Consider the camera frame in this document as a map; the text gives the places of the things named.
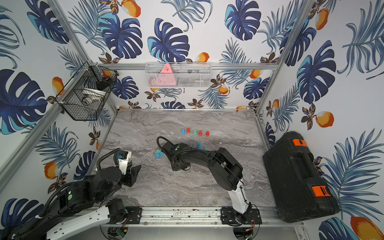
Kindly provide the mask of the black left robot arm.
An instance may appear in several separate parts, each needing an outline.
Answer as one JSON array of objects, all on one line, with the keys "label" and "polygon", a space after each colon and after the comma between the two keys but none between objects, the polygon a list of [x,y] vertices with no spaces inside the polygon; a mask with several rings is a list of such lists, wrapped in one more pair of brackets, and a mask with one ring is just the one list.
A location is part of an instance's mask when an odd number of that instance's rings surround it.
[{"label": "black left robot arm", "polygon": [[141,166],[128,166],[125,175],[118,167],[108,167],[84,180],[66,183],[45,204],[37,200],[9,199],[1,224],[2,240],[43,240],[60,220],[91,208],[112,196],[123,185],[132,187]]}]

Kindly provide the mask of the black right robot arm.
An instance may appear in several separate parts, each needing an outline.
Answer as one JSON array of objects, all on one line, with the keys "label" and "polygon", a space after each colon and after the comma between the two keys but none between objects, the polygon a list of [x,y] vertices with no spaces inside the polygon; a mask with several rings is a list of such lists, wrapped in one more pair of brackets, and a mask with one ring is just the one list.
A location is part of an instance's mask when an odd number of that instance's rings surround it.
[{"label": "black right robot arm", "polygon": [[162,151],[171,163],[173,171],[187,171],[192,164],[207,168],[217,184],[228,191],[232,206],[221,213],[225,225],[239,227],[252,224],[252,204],[244,190],[243,167],[225,148],[207,151],[192,148],[187,144],[166,143]]}]

